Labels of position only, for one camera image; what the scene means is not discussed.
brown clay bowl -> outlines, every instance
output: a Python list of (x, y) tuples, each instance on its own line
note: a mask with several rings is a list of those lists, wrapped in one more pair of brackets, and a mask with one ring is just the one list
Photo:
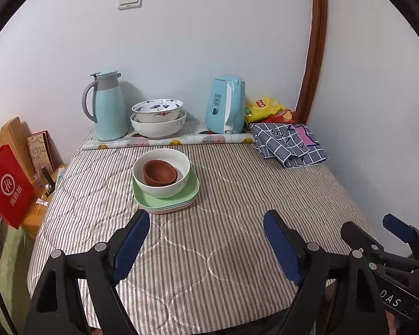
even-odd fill
[(143, 165), (144, 181), (149, 186), (168, 186), (176, 182), (177, 170), (163, 160), (151, 160)]

white logo on red bag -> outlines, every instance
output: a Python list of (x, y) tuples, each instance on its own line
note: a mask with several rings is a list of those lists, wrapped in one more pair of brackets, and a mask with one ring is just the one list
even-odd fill
[(15, 203), (17, 203), (17, 199), (19, 199), (20, 194), (22, 193), (23, 189), (22, 187), (19, 185), (16, 189), (16, 192), (14, 193), (14, 195), (12, 196), (11, 200), (9, 200), (9, 204), (11, 204), (12, 206), (14, 206)]
[(3, 194), (5, 194), (7, 197), (10, 197), (16, 190), (16, 182), (14, 181), (14, 178), (9, 174), (2, 176), (0, 186), (2, 188)]

red paper bag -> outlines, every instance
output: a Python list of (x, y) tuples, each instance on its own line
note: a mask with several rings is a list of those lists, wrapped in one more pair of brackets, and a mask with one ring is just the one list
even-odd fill
[(33, 197), (34, 187), (9, 145), (3, 145), (0, 147), (0, 215), (18, 229)]

checkered cloth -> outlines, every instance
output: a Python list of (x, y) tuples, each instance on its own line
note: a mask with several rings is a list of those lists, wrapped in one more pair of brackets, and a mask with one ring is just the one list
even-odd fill
[(276, 157), (285, 168), (322, 163), (327, 155), (305, 125), (259, 123), (250, 125), (255, 146), (264, 159)]

wooden nightstand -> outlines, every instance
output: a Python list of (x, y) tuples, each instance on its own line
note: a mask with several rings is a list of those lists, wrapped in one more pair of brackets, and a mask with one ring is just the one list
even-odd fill
[[(56, 181), (58, 177), (58, 171), (59, 169), (57, 169), (54, 173), (51, 174), (51, 177), (54, 181)], [(20, 224), (23, 230), (27, 232), (31, 238), (36, 238), (37, 232), (42, 223), (45, 212), (48, 209), (44, 205), (36, 204), (37, 198), (41, 198), (42, 195), (45, 193), (46, 193), (46, 189), (36, 188), (36, 195), (34, 197), (34, 202), (29, 206), (28, 210), (26, 211), (25, 217), (23, 218), (23, 221)], [(53, 194), (51, 194), (48, 198), (44, 197), (44, 200), (50, 202), (52, 197), (53, 197)]]

